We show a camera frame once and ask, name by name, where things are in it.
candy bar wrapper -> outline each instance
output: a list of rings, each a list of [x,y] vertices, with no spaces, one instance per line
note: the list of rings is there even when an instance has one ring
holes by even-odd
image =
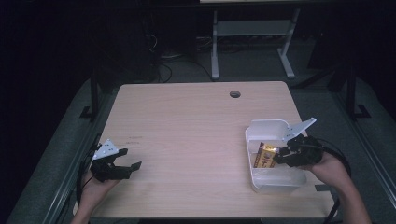
[[[276,154],[276,148],[260,143],[259,152],[257,153],[256,160],[254,161],[254,168],[273,168],[275,166],[275,161],[273,157]]]

tabletop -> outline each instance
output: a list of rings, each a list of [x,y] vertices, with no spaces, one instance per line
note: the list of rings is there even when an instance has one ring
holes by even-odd
[[[240,96],[233,98],[231,91]],[[245,130],[253,119],[301,122],[283,82],[136,84],[120,88],[100,142],[142,161],[94,217],[326,217],[334,201],[306,172],[289,194],[251,187]]]

hand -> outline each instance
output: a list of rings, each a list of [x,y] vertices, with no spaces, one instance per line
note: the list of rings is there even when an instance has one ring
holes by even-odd
[[[323,152],[319,163],[300,168],[311,171],[320,181],[336,189],[353,185],[344,164],[327,152]]]
[[[323,152],[319,163],[300,168],[311,171],[320,181],[337,190],[341,206],[344,207],[343,223],[371,223],[361,195],[349,177],[344,164],[337,158],[327,152]]]
[[[82,190],[79,207],[72,223],[88,223],[93,210],[118,183],[120,183],[120,180],[105,180],[102,183],[95,177],[92,177],[92,172],[88,171],[81,183],[82,185],[85,184],[85,186]]]

wooden table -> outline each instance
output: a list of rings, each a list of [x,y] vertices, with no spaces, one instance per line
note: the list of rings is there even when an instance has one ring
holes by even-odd
[[[285,83],[122,86],[100,142],[129,148],[116,165],[143,163],[93,216],[326,217],[332,196],[316,192],[322,183],[309,172],[290,195],[253,191],[245,140],[253,119],[301,122]]]

black wall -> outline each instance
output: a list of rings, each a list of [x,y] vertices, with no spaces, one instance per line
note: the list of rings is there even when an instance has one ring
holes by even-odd
[[[396,120],[396,13],[391,1],[343,4],[327,13],[310,66],[352,65]]]
[[[79,20],[52,1],[2,1],[1,220],[5,223],[82,83]]]

